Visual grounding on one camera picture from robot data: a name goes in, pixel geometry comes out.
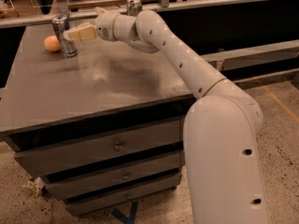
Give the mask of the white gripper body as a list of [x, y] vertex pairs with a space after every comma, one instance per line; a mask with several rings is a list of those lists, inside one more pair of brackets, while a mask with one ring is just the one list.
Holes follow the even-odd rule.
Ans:
[[107, 41], [115, 41], [116, 38], [113, 34], [113, 24], [116, 19], [116, 15], [109, 12], [100, 13], [95, 20], [95, 26], [99, 36]]

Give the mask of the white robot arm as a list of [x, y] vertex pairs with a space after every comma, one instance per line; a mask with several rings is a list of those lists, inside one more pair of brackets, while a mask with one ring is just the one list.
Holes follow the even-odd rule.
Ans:
[[128, 16], [96, 10], [64, 38], [101, 37], [143, 52], [161, 52], [196, 101], [183, 124], [183, 146], [194, 224], [270, 224], [256, 137], [259, 104], [199, 56], [152, 10]]

